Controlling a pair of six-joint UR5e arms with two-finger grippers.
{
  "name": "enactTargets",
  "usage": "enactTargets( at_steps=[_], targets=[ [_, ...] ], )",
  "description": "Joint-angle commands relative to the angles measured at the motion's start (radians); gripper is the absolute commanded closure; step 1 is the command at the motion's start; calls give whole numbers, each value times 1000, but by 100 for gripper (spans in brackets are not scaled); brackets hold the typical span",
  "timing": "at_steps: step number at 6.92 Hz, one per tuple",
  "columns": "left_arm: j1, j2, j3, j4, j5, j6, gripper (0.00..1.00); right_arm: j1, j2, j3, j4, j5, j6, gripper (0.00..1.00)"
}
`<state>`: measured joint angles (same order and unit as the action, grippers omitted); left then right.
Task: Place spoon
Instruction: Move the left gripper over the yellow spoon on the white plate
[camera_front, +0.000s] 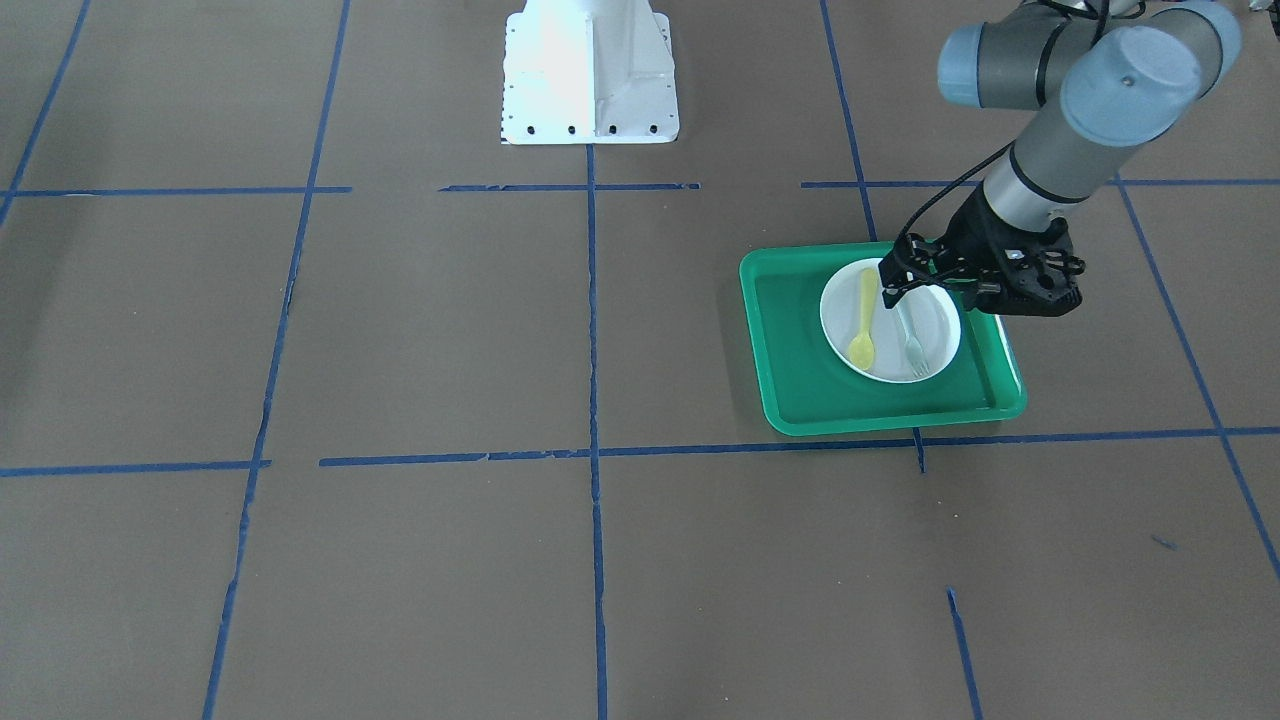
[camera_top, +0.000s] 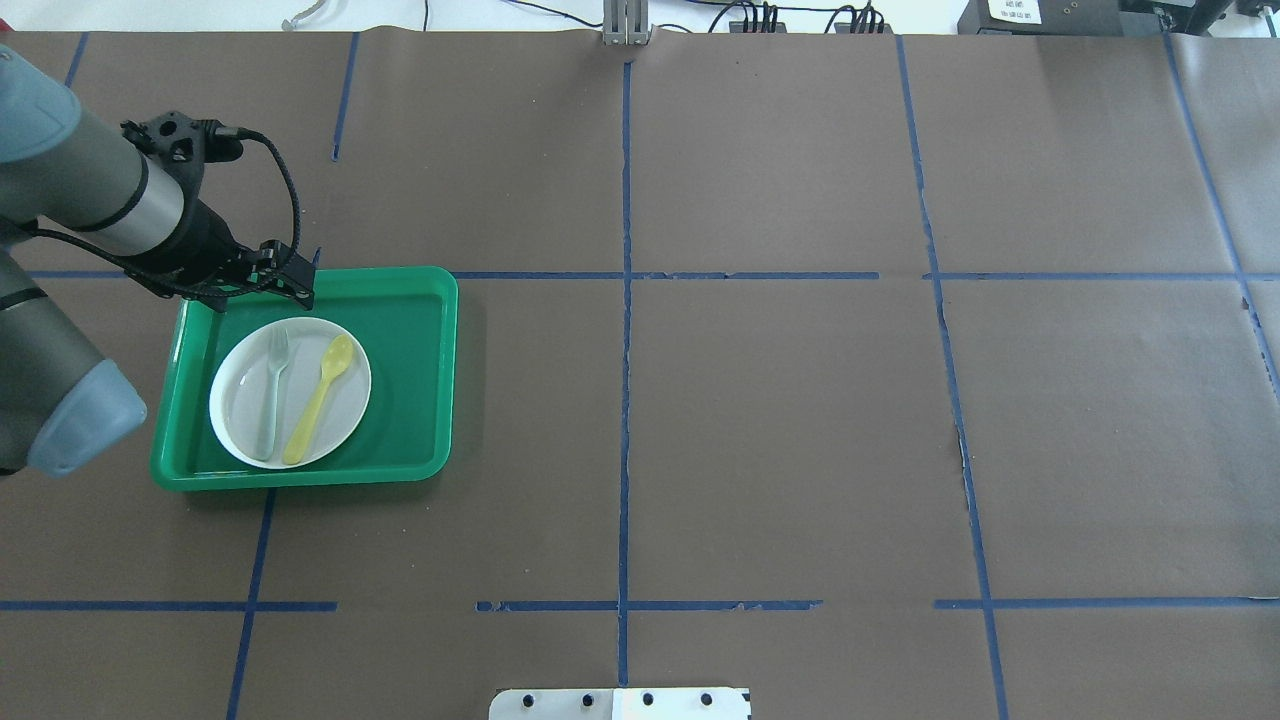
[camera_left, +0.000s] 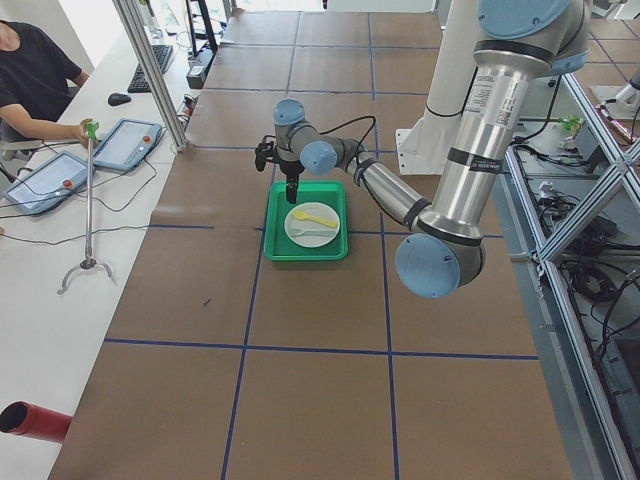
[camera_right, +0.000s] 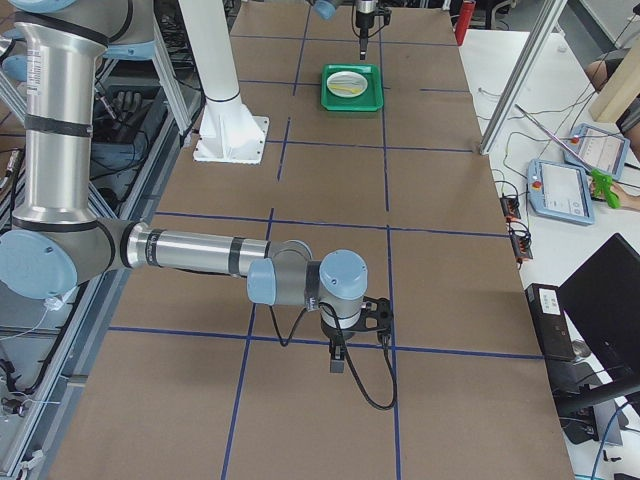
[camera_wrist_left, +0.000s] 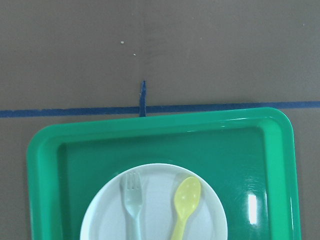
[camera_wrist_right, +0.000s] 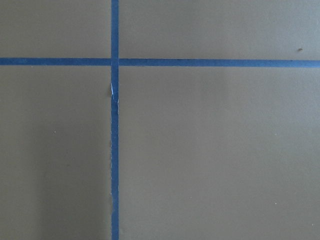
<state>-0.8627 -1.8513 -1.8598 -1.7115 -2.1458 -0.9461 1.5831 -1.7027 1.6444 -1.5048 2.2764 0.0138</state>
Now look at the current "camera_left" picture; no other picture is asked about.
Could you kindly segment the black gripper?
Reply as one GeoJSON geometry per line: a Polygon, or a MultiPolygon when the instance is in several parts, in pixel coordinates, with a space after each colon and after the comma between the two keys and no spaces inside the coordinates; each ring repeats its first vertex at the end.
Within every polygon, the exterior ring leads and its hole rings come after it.
{"type": "Polygon", "coordinates": [[[288,203],[297,203],[297,190],[299,176],[303,172],[300,161],[280,161],[280,170],[286,177],[286,200],[288,203]]]}

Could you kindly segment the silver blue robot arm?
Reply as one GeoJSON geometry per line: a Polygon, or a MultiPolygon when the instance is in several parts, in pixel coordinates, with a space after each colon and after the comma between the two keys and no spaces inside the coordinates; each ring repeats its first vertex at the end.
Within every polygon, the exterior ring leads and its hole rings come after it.
{"type": "Polygon", "coordinates": [[[294,201],[301,173],[338,168],[366,190],[393,220],[409,229],[396,252],[397,274],[412,293],[444,297],[481,272],[485,252],[479,221],[501,172],[532,83],[579,69],[591,16],[587,1],[480,1],[470,27],[448,25],[460,42],[449,62],[474,62],[461,80],[459,130],[448,148],[433,200],[427,200],[353,139],[322,134],[291,98],[273,110],[272,160],[287,178],[294,201]]]}

